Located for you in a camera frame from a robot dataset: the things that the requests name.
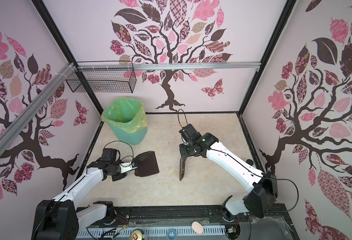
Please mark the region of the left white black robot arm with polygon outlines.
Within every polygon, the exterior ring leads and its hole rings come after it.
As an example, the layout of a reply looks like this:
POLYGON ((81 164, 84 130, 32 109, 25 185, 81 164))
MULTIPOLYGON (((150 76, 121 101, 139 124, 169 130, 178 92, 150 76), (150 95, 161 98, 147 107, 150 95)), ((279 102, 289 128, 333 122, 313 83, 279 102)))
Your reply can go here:
POLYGON ((41 201, 35 213, 31 238, 33 240, 74 240, 78 233, 91 224, 106 219, 114 222, 116 212, 112 202, 98 201, 81 211, 79 204, 101 181, 112 177, 118 181, 138 167, 124 163, 116 149, 104 149, 102 156, 88 165, 87 171, 62 193, 51 200, 41 201))

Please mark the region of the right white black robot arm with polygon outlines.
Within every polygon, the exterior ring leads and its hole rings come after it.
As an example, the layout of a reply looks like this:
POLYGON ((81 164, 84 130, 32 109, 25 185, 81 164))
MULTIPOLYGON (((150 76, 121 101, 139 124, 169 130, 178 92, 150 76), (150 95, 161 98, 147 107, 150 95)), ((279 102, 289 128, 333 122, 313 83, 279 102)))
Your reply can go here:
POLYGON ((207 158, 230 173, 247 191, 244 197, 229 196, 222 203, 220 212, 226 221, 232 221, 238 214, 266 216, 278 197, 277 178, 272 172, 256 169, 229 151, 214 135, 201 135, 191 124, 182 127, 179 133, 183 140, 179 145, 180 181, 185 175, 187 158, 207 158))

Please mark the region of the dark brown hand brush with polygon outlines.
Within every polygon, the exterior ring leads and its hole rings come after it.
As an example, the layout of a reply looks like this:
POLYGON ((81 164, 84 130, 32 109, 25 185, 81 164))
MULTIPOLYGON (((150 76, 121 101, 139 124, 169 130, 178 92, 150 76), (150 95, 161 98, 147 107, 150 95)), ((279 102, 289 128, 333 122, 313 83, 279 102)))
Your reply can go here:
POLYGON ((186 160, 188 158, 188 155, 181 155, 180 158, 180 173, 179 173, 179 180, 182 181, 185 175, 185 169, 186 169, 186 160))

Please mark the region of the dark brown dustpan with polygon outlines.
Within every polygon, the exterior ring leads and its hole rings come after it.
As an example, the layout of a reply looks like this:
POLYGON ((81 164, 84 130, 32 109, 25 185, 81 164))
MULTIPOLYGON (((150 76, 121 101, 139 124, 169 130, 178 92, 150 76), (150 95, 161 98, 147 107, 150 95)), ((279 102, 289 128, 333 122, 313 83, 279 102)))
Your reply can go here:
POLYGON ((160 173, 156 154, 154 151, 148 151, 136 156, 133 163, 137 167, 135 176, 149 177, 160 173))

